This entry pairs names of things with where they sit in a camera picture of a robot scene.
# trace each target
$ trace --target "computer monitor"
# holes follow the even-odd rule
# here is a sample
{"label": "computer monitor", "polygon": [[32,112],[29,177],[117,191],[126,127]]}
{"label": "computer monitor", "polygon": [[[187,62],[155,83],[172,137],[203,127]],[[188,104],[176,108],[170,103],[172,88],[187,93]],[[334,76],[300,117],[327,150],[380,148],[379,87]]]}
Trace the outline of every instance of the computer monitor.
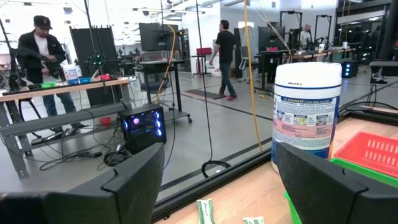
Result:
{"label": "computer monitor", "polygon": [[[285,27],[274,27],[274,29],[284,38]],[[267,50],[269,47],[282,50],[285,46],[271,27],[259,27],[259,50]]]}
{"label": "computer monitor", "polygon": [[[174,50],[180,49],[178,26],[170,25],[175,32]],[[139,23],[139,35],[141,37],[142,51],[171,50],[173,46],[173,32],[166,24]]]}

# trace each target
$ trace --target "blue object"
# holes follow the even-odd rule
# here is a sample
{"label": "blue object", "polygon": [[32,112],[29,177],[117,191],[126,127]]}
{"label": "blue object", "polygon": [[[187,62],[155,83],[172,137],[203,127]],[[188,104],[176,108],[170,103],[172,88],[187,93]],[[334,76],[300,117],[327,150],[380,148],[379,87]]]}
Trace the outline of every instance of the blue object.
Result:
{"label": "blue object", "polygon": [[86,84],[91,82],[90,77],[79,78],[80,84]]}
{"label": "blue object", "polygon": [[79,84],[79,79],[72,79],[72,80],[68,80],[68,85],[77,85]]}

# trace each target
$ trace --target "wooden table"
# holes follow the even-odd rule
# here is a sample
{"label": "wooden table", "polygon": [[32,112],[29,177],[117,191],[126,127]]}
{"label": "wooden table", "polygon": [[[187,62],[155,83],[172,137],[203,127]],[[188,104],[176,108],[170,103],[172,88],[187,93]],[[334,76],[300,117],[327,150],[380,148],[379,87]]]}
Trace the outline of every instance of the wooden table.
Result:
{"label": "wooden table", "polygon": [[[82,85],[63,86],[63,87],[59,87],[59,88],[49,88],[46,90],[27,91],[27,92],[15,93],[15,94],[11,94],[11,95],[0,96],[0,128],[1,128],[0,129],[0,132],[1,132],[0,138],[2,138],[3,142],[5,143],[5,145],[7,147],[12,164],[14,165],[14,168],[15,168],[19,178],[25,179],[25,178],[28,178],[28,176],[29,176],[27,173],[27,170],[26,170],[23,155],[25,154],[26,156],[31,156],[32,155],[31,150],[33,148],[28,141],[26,133],[20,132],[21,126],[22,126],[22,124],[21,124],[22,118],[19,113],[18,107],[16,105],[16,101],[22,100],[22,99],[27,99],[27,98],[32,98],[35,96],[45,96],[45,95],[52,95],[52,94],[57,94],[57,93],[67,93],[70,91],[89,90],[89,89],[93,89],[93,88],[102,88],[104,86],[115,86],[115,85],[119,85],[121,87],[121,93],[123,96],[123,100],[125,102],[130,102],[129,87],[128,87],[129,79],[128,78],[119,78],[117,80],[110,80],[110,81],[106,81],[106,82],[95,82],[95,83],[82,84]],[[98,113],[97,115],[95,115],[89,111],[89,110],[91,110],[91,108],[86,109],[92,115],[88,119],[91,119],[93,117],[98,117],[98,116],[104,116],[104,114],[117,113],[118,111],[120,111],[120,109],[119,109],[120,106],[121,105],[98,107],[96,110],[97,111],[101,110],[101,113]],[[8,114],[9,114],[11,120],[8,119],[6,108],[8,110]],[[71,120],[70,123],[66,123],[64,119],[57,118],[58,116],[52,116],[51,118],[40,119],[40,122],[39,122],[40,124],[37,124],[37,120],[23,122],[23,126],[24,127],[29,126],[30,128],[33,127],[33,128],[31,128],[31,129],[34,129],[33,131],[40,131],[42,129],[52,128],[58,124],[59,124],[59,126],[65,125],[65,124],[72,124],[72,123],[81,121],[81,118],[82,118],[81,113],[79,113],[79,111],[77,111],[77,112],[72,112],[72,113],[68,113],[68,114],[58,115],[58,116],[63,116],[63,118],[65,116],[68,116]],[[17,129],[18,133],[15,135],[4,134],[4,129],[6,129],[6,128]],[[19,147],[15,136],[18,137],[21,147]]]}
{"label": "wooden table", "polygon": [[[360,131],[398,138],[397,126],[348,118],[337,126],[333,154]],[[289,205],[284,192],[279,175],[268,162],[202,199],[212,199],[213,215],[217,224],[238,224],[243,223],[244,217],[259,216],[264,217],[266,224],[291,224]],[[157,224],[197,223],[199,220],[195,203],[175,212],[168,220],[157,222]]]}

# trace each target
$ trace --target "white canister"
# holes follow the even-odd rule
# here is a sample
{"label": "white canister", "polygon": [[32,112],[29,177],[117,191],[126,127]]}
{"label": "white canister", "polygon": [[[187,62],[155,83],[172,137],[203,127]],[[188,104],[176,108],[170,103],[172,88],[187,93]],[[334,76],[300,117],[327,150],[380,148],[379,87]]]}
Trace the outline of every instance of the white canister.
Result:
{"label": "white canister", "polygon": [[272,166],[276,147],[286,142],[327,158],[335,134],[341,91],[338,63],[289,63],[277,67],[272,131]]}

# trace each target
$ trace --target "green tray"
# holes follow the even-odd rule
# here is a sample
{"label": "green tray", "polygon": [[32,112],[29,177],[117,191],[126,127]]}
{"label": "green tray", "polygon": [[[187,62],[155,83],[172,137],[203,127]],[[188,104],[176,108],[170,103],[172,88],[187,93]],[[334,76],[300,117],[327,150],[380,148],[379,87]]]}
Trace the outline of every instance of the green tray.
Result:
{"label": "green tray", "polygon": [[[343,159],[331,159],[330,162],[339,165],[341,167],[347,168],[349,170],[352,170],[354,172],[357,172],[359,174],[362,174],[366,177],[369,177],[371,179],[380,181],[384,184],[388,184],[391,185],[393,187],[398,188],[398,179],[391,177],[389,175],[386,174],[382,174],[380,172],[365,168],[363,166],[359,166],[356,164],[353,164],[352,162],[347,162]],[[290,199],[289,195],[287,194],[287,192],[285,192],[285,198],[287,199],[287,201],[289,202],[289,207],[290,207],[290,212],[292,214],[292,220],[293,220],[293,224],[302,224],[299,215],[297,214],[296,209],[294,208],[294,205],[292,203],[292,200]]]}
{"label": "green tray", "polygon": [[42,84],[42,89],[54,88],[56,86],[55,82],[47,82]]}

